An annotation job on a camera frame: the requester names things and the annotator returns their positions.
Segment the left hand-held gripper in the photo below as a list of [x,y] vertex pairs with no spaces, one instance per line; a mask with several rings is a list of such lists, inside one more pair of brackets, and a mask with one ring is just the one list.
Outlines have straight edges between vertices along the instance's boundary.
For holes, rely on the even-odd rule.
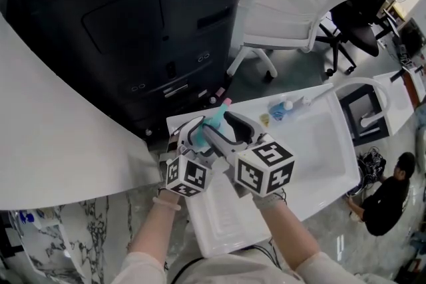
[[185,198],[205,192],[214,176],[212,147],[209,144],[195,146],[196,132],[204,119],[205,116],[197,116],[189,120],[168,141],[166,189]]

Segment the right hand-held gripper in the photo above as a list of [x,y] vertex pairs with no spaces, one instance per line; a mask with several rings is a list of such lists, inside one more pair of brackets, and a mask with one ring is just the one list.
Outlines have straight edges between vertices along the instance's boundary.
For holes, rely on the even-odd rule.
[[296,163],[290,147],[268,133],[263,134],[257,122],[242,114],[226,111],[224,119],[232,127],[237,142],[211,125],[203,125],[202,134],[215,153],[229,163],[235,184],[264,198],[290,182]]

